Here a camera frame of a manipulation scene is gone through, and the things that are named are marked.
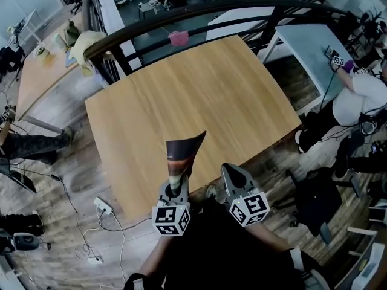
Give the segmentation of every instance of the metal railing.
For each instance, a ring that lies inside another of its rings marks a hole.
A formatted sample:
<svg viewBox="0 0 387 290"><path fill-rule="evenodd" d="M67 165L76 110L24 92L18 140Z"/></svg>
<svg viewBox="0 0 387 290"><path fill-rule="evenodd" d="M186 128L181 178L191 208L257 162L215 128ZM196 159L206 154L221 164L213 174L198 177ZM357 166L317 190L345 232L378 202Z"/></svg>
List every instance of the metal railing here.
<svg viewBox="0 0 387 290"><path fill-rule="evenodd" d="M101 31L106 33L105 25L103 24L101 3L99 0L83 0L82 7L82 23L83 30L88 31ZM117 67L113 60L102 59L102 57L94 58L95 64L99 66L99 69L105 71L104 78L111 83L120 79Z"/></svg>
<svg viewBox="0 0 387 290"><path fill-rule="evenodd" d="M333 21L333 14L346 15L346 12L342 10L322 4L317 4L312 1L323 2L323 0L220 0L206 2L205 4L188 5L186 7L176 8L163 13L159 13L158 15L153 16L152 18L140 20L132 25L124 27L88 48L85 51L84 56L86 60L90 60L93 63L93 65L96 67L99 73L101 73L105 80L109 84L112 84L117 81L117 78L115 74L113 74L111 70L106 67L106 64L102 60L102 56L106 52L110 51L118 62L118 64L120 65L123 72L126 75L130 75L138 69L133 70L129 65L129 61L141 57L142 55L150 53L154 50L157 50L162 46L170 44L170 40L166 38L164 40L150 44L144 48L137 49L135 53L125 56L120 48L120 45L129 40L134 40L135 37L141 36L142 34L147 33L149 31L164 27L165 25L173 24L178 21L193 18L196 16L216 13L220 11L234 10L239 8L274 7L273 13L271 15L255 16L253 18L234 19L232 21L220 22L217 24L207 25L188 31L189 36L194 36L200 33L205 33L210 30L230 25L241 24L245 22L261 21L258 25L254 26L249 30L235 33L243 37L245 43L253 50L255 54L257 54L260 49L267 46L268 42L270 41L272 35L275 32L275 26L277 26L278 23L283 19L295 19L298 21L302 21L303 23L325 23L327 22L327 19ZM295 14L297 11L302 9L307 9L311 13ZM214 41L214 39L207 40L202 43L197 43L195 45L192 45L191 47L212 41ZM164 59L173 54L179 53L180 51L167 54L161 58L143 64L142 67L154 63L160 59Z"/></svg>

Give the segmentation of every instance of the purple glove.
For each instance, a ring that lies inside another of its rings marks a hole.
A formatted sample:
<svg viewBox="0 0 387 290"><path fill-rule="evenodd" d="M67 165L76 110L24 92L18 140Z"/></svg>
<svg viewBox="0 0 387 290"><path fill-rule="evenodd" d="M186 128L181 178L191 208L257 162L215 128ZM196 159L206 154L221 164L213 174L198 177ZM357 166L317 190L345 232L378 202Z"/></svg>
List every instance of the purple glove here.
<svg viewBox="0 0 387 290"><path fill-rule="evenodd" d="M344 64L343 69L345 72L347 72L349 74L352 71L353 66L354 66L354 61L349 60Z"/></svg>

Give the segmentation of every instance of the pink object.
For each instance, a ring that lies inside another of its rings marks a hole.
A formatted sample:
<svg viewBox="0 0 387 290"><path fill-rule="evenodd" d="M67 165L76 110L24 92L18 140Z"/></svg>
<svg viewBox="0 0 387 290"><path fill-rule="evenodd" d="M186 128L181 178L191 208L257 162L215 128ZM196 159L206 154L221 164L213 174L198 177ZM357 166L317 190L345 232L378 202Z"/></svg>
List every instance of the pink object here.
<svg viewBox="0 0 387 290"><path fill-rule="evenodd" d="M183 31L183 32L172 32L168 36L169 40L171 40L171 44L173 46L182 46L182 45L187 45L188 44L188 31Z"/></svg>
<svg viewBox="0 0 387 290"><path fill-rule="evenodd" d="M349 74L351 72L351 70L353 69L353 66L354 66L354 61L349 60L344 64L343 69L345 70L345 72L347 72Z"/></svg>

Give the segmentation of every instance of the yellow cloth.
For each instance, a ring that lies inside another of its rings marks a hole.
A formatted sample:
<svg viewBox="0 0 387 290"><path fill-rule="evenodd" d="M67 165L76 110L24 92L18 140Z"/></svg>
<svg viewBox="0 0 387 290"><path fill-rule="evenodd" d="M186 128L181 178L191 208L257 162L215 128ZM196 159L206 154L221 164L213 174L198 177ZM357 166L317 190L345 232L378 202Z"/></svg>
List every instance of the yellow cloth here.
<svg viewBox="0 0 387 290"><path fill-rule="evenodd" d="M84 76L92 76L93 68L89 61L85 61L84 52L93 44L102 40L106 34L104 32L85 31L78 37L77 42L70 51L69 58L75 58L82 69Z"/></svg>

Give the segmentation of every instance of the shoe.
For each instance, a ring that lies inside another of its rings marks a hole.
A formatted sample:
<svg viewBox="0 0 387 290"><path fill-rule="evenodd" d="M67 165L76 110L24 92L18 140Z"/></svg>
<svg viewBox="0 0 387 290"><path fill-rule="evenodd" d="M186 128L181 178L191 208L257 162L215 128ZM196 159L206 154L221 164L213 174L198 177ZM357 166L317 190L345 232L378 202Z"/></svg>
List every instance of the shoe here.
<svg viewBox="0 0 387 290"><path fill-rule="evenodd" d="M344 177L349 171L348 157L346 155L337 156L334 167L336 168L334 171L335 176L337 178Z"/></svg>
<svg viewBox="0 0 387 290"><path fill-rule="evenodd" d="M215 198L215 200L218 200L219 195L215 185L210 185L207 188L207 192L206 192L207 199L211 198L212 196Z"/></svg>
<svg viewBox="0 0 387 290"><path fill-rule="evenodd" d="M298 152L299 152L299 153L305 153L305 152L301 149L301 147L299 146L301 133L302 133L302 130L298 130L298 131L296 132L296 134L294 135L294 140L296 141L296 143L297 143L297 145L298 145Z"/></svg>
<svg viewBox="0 0 387 290"><path fill-rule="evenodd" d="M65 135L67 135L68 137L68 145L67 147L70 147L71 144L73 143L73 138L74 138L74 132L72 130L72 128L70 128L69 126L67 126L64 130L63 130L63 133Z"/></svg>
<svg viewBox="0 0 387 290"><path fill-rule="evenodd" d="M294 140L296 141L297 145L300 144L300 136L301 136L302 130L298 130L296 134L294 135Z"/></svg>
<svg viewBox="0 0 387 290"><path fill-rule="evenodd" d="M45 234L43 219L41 218L41 216L39 215L39 213L38 213L36 210L33 210L33 211L32 211L32 214L33 214L33 215L36 215L37 217L39 217L39 219L40 219L40 221L41 221L40 228L42 229L43 234Z"/></svg>

